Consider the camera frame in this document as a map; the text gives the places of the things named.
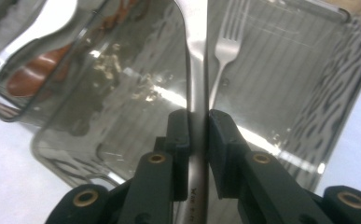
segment white spoon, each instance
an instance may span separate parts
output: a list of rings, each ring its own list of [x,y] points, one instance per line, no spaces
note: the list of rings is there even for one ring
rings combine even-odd
[[[76,7],[77,0],[47,0],[34,23],[0,52],[0,73],[18,50],[63,28],[75,15]]]

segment silverware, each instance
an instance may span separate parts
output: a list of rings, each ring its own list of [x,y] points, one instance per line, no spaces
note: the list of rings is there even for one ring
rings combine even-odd
[[[215,106],[215,97],[217,96],[218,85],[224,68],[238,57],[248,10],[249,0],[229,1],[224,20],[221,23],[217,43],[215,44],[215,57],[218,59],[219,66],[215,83],[210,91],[209,108]]]
[[[8,59],[30,42],[64,27],[75,15],[77,0],[47,0],[34,23],[0,51],[0,73]]]
[[[176,223],[206,223],[208,166],[207,0],[174,0],[183,15],[187,50],[187,118],[191,155],[188,198],[179,206]]]

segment silver fork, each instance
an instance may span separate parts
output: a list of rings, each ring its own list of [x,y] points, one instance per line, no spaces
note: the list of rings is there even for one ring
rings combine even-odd
[[[227,6],[217,43],[215,44],[215,57],[218,59],[219,66],[215,83],[210,91],[210,109],[215,106],[215,97],[217,96],[218,85],[224,68],[238,57],[248,10],[249,0],[230,0]]]

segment brass screw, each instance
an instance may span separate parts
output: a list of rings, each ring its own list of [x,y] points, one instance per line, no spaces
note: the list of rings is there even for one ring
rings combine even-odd
[[[85,207],[93,204],[98,199],[98,192],[94,189],[85,189],[79,192],[73,199],[73,204],[77,207]]]
[[[165,157],[160,154],[154,154],[148,158],[151,163],[161,163],[165,161]]]
[[[342,191],[337,194],[337,197],[344,204],[355,209],[361,209],[361,197],[357,196],[356,194],[353,194],[349,191]]]
[[[267,164],[271,162],[271,159],[264,154],[255,154],[253,156],[253,160],[262,164]]]

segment brown wooden utensil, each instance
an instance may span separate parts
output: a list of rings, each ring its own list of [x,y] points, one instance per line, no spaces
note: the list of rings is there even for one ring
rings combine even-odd
[[[102,22],[98,32],[103,36],[104,32],[113,29],[117,24],[124,21],[131,7],[136,4],[137,0],[130,0],[127,6],[124,6],[124,0],[119,3],[118,10],[115,14],[107,17]],[[14,97],[33,96],[43,85],[46,78],[53,72],[58,63],[63,59],[66,52],[72,46],[68,44],[60,49],[55,49],[43,53],[27,64],[19,68],[7,82],[7,91]],[[65,65],[56,75],[54,81],[63,81],[68,72],[68,66]]]

